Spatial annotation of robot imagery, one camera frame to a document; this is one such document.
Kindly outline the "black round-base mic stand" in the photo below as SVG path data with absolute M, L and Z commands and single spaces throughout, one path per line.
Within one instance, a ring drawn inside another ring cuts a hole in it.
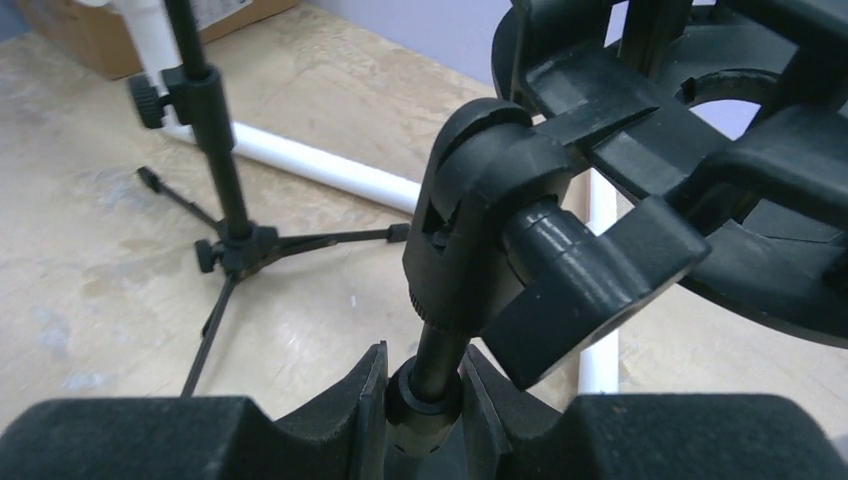
M 455 427 L 477 348 L 517 390 L 681 284 L 847 344 L 847 5 L 516 1 L 497 94 L 432 148 L 403 254 L 418 351 L 386 393 L 386 473 Z

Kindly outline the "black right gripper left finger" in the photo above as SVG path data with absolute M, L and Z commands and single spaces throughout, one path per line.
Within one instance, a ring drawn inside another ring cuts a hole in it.
M 379 479 L 387 347 L 273 420 L 249 397 L 58 399 L 1 438 L 5 479 Z

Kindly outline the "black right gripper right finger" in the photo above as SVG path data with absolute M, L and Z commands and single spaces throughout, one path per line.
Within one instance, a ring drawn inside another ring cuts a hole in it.
M 796 403 L 760 394 L 581 395 L 564 411 L 517 390 L 475 347 L 462 364 L 474 479 L 843 479 Z

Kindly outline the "black tripod mic stand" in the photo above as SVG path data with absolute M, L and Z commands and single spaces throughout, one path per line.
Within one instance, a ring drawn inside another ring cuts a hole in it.
M 400 223 L 384 230 L 281 237 L 276 228 L 252 222 L 248 217 L 233 158 L 235 136 L 230 125 L 223 77 L 216 67 L 206 61 L 190 3 L 167 1 L 164 6 L 181 61 L 177 66 L 162 71 L 163 93 L 159 93 L 143 75 L 131 77 L 127 82 L 128 88 L 141 123 L 146 128 L 163 128 L 165 109 L 172 106 L 179 123 L 191 129 L 206 157 L 224 214 L 220 220 L 213 219 L 195 203 L 163 183 L 155 172 L 147 167 L 138 169 L 140 180 L 151 191 L 167 196 L 213 228 L 219 236 L 216 243 L 206 239 L 195 243 L 200 270 L 210 273 L 220 266 L 225 273 L 225 282 L 201 330 L 202 341 L 181 391 L 182 397 L 190 398 L 201 377 L 230 297 L 241 281 L 282 258 L 339 243 L 378 239 L 388 243 L 404 242 L 410 226 Z

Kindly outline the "brown cardboard box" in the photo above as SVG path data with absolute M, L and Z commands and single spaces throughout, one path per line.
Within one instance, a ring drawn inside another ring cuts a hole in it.
M 193 1 L 208 43 L 297 6 L 297 1 Z M 29 26 L 110 80 L 156 74 L 180 62 L 162 1 L 19 1 Z

